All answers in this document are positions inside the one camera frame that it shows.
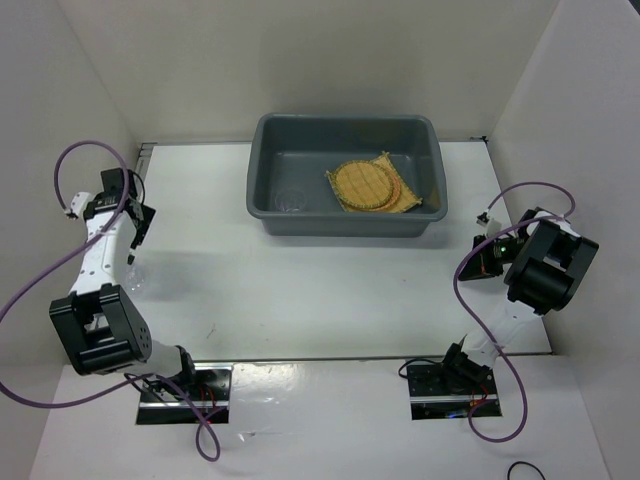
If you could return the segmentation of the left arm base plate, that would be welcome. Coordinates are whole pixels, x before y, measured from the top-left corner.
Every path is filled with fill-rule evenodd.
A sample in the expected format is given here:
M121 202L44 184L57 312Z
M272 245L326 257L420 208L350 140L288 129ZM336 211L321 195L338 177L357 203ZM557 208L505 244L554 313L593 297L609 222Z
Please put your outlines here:
M195 384L182 386L190 401L210 424L227 424L233 366L230 363L195 363ZM189 404L170 386L144 381L137 387L137 425L196 424Z

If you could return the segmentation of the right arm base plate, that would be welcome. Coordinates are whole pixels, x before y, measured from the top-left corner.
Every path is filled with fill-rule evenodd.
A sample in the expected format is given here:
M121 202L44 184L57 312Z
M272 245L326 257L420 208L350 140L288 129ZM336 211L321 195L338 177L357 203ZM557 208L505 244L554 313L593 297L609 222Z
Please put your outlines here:
M407 382L413 420L464 419L474 407L474 417L502 415L491 375L473 386L441 373L439 363L427 358L406 360L398 375Z

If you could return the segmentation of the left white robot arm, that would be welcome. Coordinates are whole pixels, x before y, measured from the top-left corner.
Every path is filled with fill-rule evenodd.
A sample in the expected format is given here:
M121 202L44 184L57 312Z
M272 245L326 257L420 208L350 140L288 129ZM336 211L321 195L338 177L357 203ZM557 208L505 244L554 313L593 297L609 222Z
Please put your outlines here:
M139 200L142 179L119 168L101 172L103 190L76 194L67 211L84 221L87 239L80 272L69 294L51 302L49 316L63 348L81 376L145 375L176 399L199 387L190 354L152 339L151 330L125 289L133 251L142 244L156 210Z

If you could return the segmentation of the round orange woven tray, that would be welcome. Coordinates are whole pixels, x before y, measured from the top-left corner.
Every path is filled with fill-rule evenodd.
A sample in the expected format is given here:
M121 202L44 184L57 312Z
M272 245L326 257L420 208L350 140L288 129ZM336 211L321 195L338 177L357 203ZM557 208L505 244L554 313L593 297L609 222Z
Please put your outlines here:
M387 169L386 172L390 175L392 181L392 193L389 200L384 205L378 208L379 211L389 211L390 209L392 209L401 196L401 184L398 176L389 169Z

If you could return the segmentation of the round bamboo tray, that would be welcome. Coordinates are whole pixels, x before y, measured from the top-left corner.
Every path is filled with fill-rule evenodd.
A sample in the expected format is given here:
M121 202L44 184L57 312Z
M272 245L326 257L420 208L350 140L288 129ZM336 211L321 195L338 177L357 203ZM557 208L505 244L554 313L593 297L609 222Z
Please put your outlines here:
M378 209L395 193L391 174L370 161L348 161L329 172L328 179L338 200L358 210Z

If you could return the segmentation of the rectangular woven bamboo mat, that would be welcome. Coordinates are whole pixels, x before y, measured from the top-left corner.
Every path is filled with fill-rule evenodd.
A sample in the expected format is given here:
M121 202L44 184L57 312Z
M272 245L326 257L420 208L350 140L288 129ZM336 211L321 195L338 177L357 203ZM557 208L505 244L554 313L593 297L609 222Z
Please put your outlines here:
M371 211L364 211L364 210L358 210L355 208L351 208L347 205L344 205L341 201L338 200L337 196L335 195L332 186L330 184L330 180L328 179L328 173L331 171L326 171L325 172L325 176L328 179L329 185L331 187L331 190L334 193L334 196L336 197L337 201L339 202L340 206L342 207L342 209L346 212L369 212L369 213L390 213L390 214L400 214L400 213L405 213L407 211L409 211L410 209L412 209L413 207L419 206L422 204L422 199L417 196L413 190L408 186L408 184L405 182L405 180L401 177L400 173L398 172L398 170L393 166L392 162L391 162L391 158L388 152L382 152L379 156L377 156L376 158L372 159L372 160L361 160L361 161L370 161L374 164L377 164L383 168L385 168L386 170L389 169L391 171L393 171L397 176L398 179L400 180L400 184L401 184L401 196L398 199L397 203L394 205L394 207L392 209L390 209L389 211L379 211L378 209L374 209Z

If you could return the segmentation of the clear plastic cup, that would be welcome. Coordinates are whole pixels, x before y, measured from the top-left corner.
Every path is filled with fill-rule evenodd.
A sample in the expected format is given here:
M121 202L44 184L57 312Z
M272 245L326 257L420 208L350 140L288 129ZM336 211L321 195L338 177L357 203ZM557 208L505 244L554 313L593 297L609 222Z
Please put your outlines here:
M306 205L306 194L298 188L285 188L279 190L274 196L275 209L281 213L302 212Z
M132 264L127 266L124 287L132 295L140 296L148 284L148 269L144 265Z

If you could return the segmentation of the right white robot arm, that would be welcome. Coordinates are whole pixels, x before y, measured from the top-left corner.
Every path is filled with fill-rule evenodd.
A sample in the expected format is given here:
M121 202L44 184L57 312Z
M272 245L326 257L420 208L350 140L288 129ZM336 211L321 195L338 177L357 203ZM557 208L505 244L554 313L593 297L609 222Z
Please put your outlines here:
M567 220L539 207L527 210L510 232L475 236L454 282L501 277L506 297L478 330L449 347L438 369L441 387L450 393L480 388L519 330L566 307L598 249Z

